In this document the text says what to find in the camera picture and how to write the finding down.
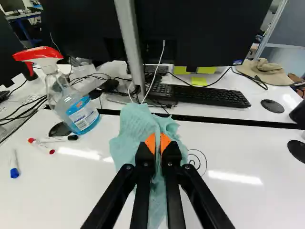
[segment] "hat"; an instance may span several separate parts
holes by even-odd
[[[264,83],[276,86],[289,86],[294,82],[285,74],[282,66],[269,63],[267,59],[260,58],[257,61],[245,59],[243,65],[235,67],[237,71],[255,78],[257,75]]]

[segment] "yellow sticky note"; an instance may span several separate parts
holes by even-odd
[[[173,68],[173,73],[175,75],[185,75],[185,74],[189,74],[189,72],[186,71],[186,67],[185,66],[174,66]]]
[[[203,78],[203,77],[195,77],[195,76],[193,76],[193,77],[191,78],[191,80],[192,80],[192,84],[193,84],[193,85],[200,85],[200,86],[206,86],[206,85],[208,85],[208,84],[206,83],[206,79]]]
[[[199,67],[197,73],[214,74],[217,67]]]

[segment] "teal cloth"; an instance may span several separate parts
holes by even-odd
[[[130,163],[135,165],[135,154],[140,142],[155,133],[156,136],[156,173],[151,182],[148,229],[159,227],[166,215],[165,182],[161,175],[160,135],[165,133],[172,141],[176,141],[182,153],[181,165],[187,161],[187,148],[179,140],[179,125],[171,118],[162,118],[151,114],[147,104],[127,104],[121,110],[120,133],[110,140],[110,154],[116,169]]]

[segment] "clear plastic bottle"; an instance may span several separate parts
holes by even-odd
[[[31,77],[34,76],[32,63],[40,65],[46,76],[46,91],[50,108],[71,129],[81,135],[93,129],[100,120],[100,114],[88,95],[73,89],[63,73],[58,71],[56,62],[63,56],[47,46],[36,47],[15,53],[16,61],[27,65]]]
[[[81,96],[70,86],[63,73],[49,74],[45,80],[50,108],[72,132],[85,134],[97,125],[100,114],[90,97]]]

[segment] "black keyboard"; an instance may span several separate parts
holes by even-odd
[[[0,91],[0,102],[8,99],[10,91]]]
[[[156,71],[156,67],[157,67],[157,65],[146,64],[145,65],[145,71],[144,71],[145,74],[154,73]],[[161,65],[161,66],[158,67],[158,70],[157,70],[158,74],[166,75],[167,72],[168,72],[168,66]]]
[[[148,93],[150,99],[247,108],[251,104],[240,91],[155,83]]]

